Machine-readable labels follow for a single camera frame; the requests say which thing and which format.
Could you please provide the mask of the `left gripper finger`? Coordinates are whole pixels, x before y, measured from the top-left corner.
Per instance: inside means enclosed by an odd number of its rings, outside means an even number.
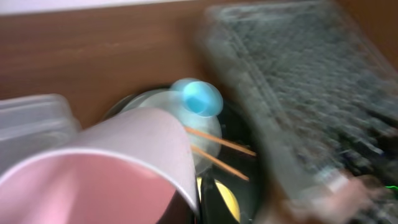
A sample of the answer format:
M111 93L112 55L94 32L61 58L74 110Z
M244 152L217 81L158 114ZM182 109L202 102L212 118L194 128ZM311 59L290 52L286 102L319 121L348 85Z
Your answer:
M201 181L201 223L202 224L238 224L218 190L214 178L210 175Z

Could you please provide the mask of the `yellow bowl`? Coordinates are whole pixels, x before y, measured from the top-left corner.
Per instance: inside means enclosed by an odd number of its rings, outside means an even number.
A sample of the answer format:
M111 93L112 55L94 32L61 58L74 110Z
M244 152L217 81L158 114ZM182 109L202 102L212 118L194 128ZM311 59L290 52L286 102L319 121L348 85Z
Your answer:
M201 190L200 190L201 181L202 178L197 177L197 186L198 186L198 194L200 202L201 202ZM236 199L232 191L229 188L227 188L224 184L222 184L220 181L215 180L215 183L218 190L220 191L223 200L226 203L228 210L232 213L233 217L239 222L238 224L240 224L241 215L240 215L238 200Z

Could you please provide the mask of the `wooden chopstick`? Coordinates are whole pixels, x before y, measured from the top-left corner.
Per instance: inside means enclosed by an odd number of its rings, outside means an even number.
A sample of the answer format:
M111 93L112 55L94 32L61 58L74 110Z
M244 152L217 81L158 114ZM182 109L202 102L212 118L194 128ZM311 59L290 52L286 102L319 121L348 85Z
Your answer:
M224 163L223 161L213 157L212 155L208 154L205 151L202 151L201 149L199 149L196 146L191 146L191 149L194 153L202 156L203 158L211 161L212 163L214 163L215 165L217 165L218 167L222 168L223 170L225 170L226 172L229 172L230 174L233 174L237 177L239 177L240 179L243 179L245 181L249 181L249 177L244 175L242 172L240 172L239 170L227 165L226 163Z
M245 148L244 146L236 144L234 142L227 141L225 139L221 139L221 138L218 138L216 136L213 136L213 135L210 135L210 134L207 134L207 133L203 133L203 132L201 132L199 130L196 130L196 129L193 129L193 128L189 128L189 127L185 127L185 130L188 133L190 133L190 134L194 134L194 135L197 135L199 137L205 138L207 140L210 140L210 141L213 141L213 142L217 142L218 144L224 145L226 147L229 147L231 149L237 150L239 152L243 152L243 153L248 154L250 156L256 156L256 153L254 151L251 151L251 150Z

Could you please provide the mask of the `pink cup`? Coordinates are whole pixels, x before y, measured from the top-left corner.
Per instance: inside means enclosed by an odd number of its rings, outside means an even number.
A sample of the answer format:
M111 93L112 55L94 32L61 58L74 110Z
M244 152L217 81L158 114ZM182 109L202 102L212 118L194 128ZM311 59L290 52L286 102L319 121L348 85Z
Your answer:
M1 176L2 223L186 223L200 212L188 135L138 108Z

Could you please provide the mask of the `blue cup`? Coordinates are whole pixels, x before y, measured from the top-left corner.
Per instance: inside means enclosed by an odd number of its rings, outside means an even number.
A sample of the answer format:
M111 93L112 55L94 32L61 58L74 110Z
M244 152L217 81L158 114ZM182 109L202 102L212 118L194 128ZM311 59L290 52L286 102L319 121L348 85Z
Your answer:
M171 85L182 106L202 117L218 116L223 109L223 97L219 90L208 82L184 78Z

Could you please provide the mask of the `grey plate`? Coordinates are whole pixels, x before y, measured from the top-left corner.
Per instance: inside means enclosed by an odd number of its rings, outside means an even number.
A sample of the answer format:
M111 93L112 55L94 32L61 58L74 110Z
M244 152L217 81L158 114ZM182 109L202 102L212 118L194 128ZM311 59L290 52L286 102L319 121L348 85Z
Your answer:
M134 97L119 113L142 107L162 109L176 117L184 126L218 138L222 137L218 118L216 116L208 118L201 117L186 110L180 102L179 93L177 91L161 88L144 92ZM199 147L211 156L217 157L220 153L221 145L219 143L197 136L196 134L188 135L192 145ZM193 155L193 161L197 175L200 175L211 167L211 162L198 154Z

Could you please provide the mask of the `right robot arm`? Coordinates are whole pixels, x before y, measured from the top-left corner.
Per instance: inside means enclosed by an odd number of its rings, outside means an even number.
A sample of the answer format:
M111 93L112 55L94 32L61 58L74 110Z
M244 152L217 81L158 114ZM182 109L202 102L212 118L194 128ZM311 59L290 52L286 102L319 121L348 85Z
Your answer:
M359 212L393 196L371 175L355 177L333 168L315 175L289 171L277 180L287 197L284 206L298 223L348 223Z

